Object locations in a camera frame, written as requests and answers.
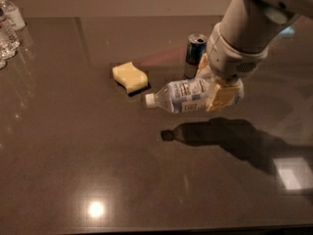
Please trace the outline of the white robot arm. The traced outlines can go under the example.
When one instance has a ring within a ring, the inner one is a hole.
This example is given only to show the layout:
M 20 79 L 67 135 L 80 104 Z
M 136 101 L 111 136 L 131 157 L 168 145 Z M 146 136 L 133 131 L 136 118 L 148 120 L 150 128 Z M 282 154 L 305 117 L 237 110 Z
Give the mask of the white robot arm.
M 225 108 L 243 97 L 242 79 L 255 73 L 270 43 L 299 17 L 313 18 L 313 0 L 232 0 L 206 44 L 197 76 L 208 81 L 201 107 Z

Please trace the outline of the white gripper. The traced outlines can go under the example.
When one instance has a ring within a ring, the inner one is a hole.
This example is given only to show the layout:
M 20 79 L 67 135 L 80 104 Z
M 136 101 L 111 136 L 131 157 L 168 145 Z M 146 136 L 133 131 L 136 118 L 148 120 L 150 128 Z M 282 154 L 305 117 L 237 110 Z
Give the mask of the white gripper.
M 268 48 L 254 54 L 235 49 L 222 36 L 220 26 L 221 23 L 218 23 L 213 28 L 206 45 L 207 54 L 202 54 L 196 73 L 196 78 L 208 79 L 213 74 L 223 78 L 208 80 L 208 112 L 219 111 L 240 102 L 243 99 L 243 83 L 239 78 L 254 74 L 268 55 Z

